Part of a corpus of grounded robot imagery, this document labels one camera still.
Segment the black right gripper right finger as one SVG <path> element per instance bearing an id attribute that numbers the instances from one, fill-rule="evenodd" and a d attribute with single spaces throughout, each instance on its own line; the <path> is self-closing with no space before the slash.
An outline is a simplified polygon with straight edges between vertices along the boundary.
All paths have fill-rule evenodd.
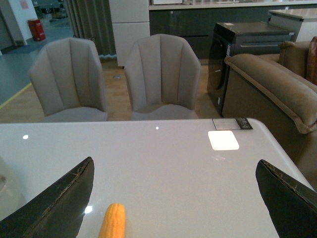
<path id="1" fill-rule="evenodd" d="M 265 160 L 260 160 L 257 164 L 256 179 L 279 237 L 317 236 L 315 191 Z"/>

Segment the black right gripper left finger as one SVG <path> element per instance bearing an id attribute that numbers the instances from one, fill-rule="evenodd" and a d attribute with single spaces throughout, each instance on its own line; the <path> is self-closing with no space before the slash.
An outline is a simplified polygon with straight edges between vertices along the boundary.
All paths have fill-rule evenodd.
<path id="1" fill-rule="evenodd" d="M 0 222 L 2 238 L 75 238 L 90 200 L 94 161 L 84 159 Z"/>

